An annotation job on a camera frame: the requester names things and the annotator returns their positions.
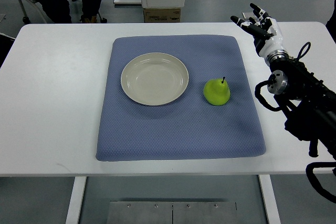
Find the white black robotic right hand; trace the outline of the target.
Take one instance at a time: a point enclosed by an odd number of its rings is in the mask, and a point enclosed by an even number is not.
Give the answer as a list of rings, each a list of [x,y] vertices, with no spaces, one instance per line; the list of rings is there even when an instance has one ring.
[[[250,3],[250,7],[257,18],[256,21],[251,18],[246,21],[237,16],[231,16],[230,19],[244,32],[253,36],[257,55],[266,59],[276,50],[285,50],[283,35],[277,21],[259,6]]]

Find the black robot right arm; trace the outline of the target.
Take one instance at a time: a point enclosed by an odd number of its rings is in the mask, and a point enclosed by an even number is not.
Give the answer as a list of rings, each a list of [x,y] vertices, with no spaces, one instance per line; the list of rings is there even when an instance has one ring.
[[[284,50],[268,56],[271,75],[256,85],[255,97],[265,108],[283,112],[285,130],[309,142],[309,156],[318,157],[322,143],[335,157],[335,93],[300,61],[310,47],[310,42],[305,43],[295,58]]]

